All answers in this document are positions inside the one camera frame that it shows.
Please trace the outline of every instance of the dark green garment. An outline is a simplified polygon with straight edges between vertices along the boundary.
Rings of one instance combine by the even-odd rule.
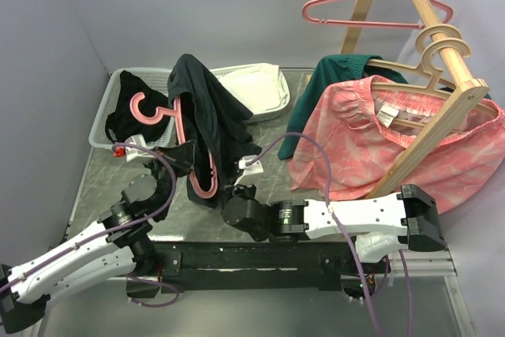
[[[381,75],[397,83],[407,83],[405,78],[390,69],[367,66],[369,59],[382,59],[379,55],[336,54],[328,55],[317,64],[307,88],[294,106],[287,132],[302,133],[310,115],[316,108],[319,98],[330,84],[354,81],[365,76]],[[279,159],[289,159],[293,156],[300,137],[287,137],[279,150]]]

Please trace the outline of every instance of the pink patterned shirt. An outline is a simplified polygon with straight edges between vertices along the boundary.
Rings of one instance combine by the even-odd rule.
[[[365,196],[386,174],[395,159],[413,141],[418,129],[379,123],[376,113],[386,104],[399,110],[397,118],[426,123],[444,99],[430,95],[386,90],[370,91],[372,76],[327,87],[304,133],[320,143],[331,161],[332,200]],[[483,104],[498,111],[493,118],[472,110],[402,183],[419,185],[436,199],[439,213],[451,210],[475,194],[505,157],[505,115],[496,103]],[[327,172],[319,151],[300,139],[288,163],[291,189],[324,191]]]

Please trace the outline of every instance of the white wall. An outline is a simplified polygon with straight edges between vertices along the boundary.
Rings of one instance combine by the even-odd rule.
[[[443,0],[455,8],[453,25],[473,51],[467,59],[475,77],[488,83],[491,97],[505,107],[503,0]],[[403,62],[419,62],[414,35],[400,54]],[[473,198],[443,217],[460,283],[480,337],[505,335],[500,277],[505,272],[505,164]]]
[[[71,0],[108,70],[127,66],[172,67],[192,53],[209,67],[272,62],[314,66],[340,51],[345,29],[309,24],[308,0]],[[354,2],[322,9],[348,19]],[[370,20],[415,22],[404,0],[378,0]],[[408,31],[368,30],[357,52],[395,59]]]
[[[68,0],[0,0],[0,262],[65,231],[107,74]]]

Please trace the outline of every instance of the pink hanger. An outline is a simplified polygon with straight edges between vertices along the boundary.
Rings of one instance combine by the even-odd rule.
[[[152,117],[144,116],[140,110],[139,110],[139,103],[144,100],[145,95],[143,92],[138,92],[135,94],[132,99],[129,101],[129,109],[132,112],[132,115],[134,118],[137,119],[137,121],[141,122],[142,124],[145,125],[154,125],[159,122],[161,122],[162,118],[165,116],[169,116],[171,118],[175,118],[175,130],[177,132],[177,137],[179,139],[180,144],[184,144],[186,142],[185,135],[184,135],[184,129],[182,128],[182,114],[181,114],[181,99],[179,96],[177,96],[174,99],[174,109],[171,110],[169,108],[165,107],[156,107],[156,112],[155,115]],[[208,191],[203,190],[200,187],[200,183],[198,183],[198,178],[195,175],[195,172],[193,171],[189,175],[189,180],[191,181],[191,184],[193,186],[193,189],[195,190],[195,193],[201,197],[202,199],[210,199],[217,193],[218,190],[218,176],[216,174],[216,169],[215,169],[215,162],[214,159],[212,158],[212,154],[209,152],[208,153],[208,158],[211,163],[211,188]]]
[[[309,16],[309,9],[313,6],[318,6],[320,4],[326,4],[330,2],[335,2],[339,0],[311,0],[310,2],[305,3],[303,9],[301,10],[301,14],[304,19],[311,23],[315,24],[332,24],[332,25],[341,25],[345,27],[359,27],[359,28],[368,28],[368,27],[376,27],[376,28],[402,28],[402,29],[422,29],[424,25],[420,24],[406,24],[406,23],[385,23],[385,22],[376,22],[376,21],[350,21],[350,20],[333,20],[333,19],[315,19]],[[444,23],[447,23],[453,16],[454,10],[444,4],[439,2],[438,0],[429,0],[433,6],[438,9],[443,10],[446,13]]]

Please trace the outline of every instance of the wooden clothes rack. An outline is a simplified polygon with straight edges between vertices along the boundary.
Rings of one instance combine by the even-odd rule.
[[[429,0],[411,0],[426,28],[440,25],[441,21]],[[364,21],[372,5],[372,0],[357,0],[351,20]],[[352,54],[362,28],[349,27],[342,45],[341,54]],[[433,41],[450,39],[447,33],[434,32]],[[393,192],[405,177],[417,167],[438,143],[488,93],[488,86],[482,79],[473,78],[462,58],[462,53],[454,47],[444,47],[439,55],[451,75],[456,89],[449,96],[432,120],[419,132],[410,146],[395,160],[387,173],[376,184],[367,198],[381,197]]]

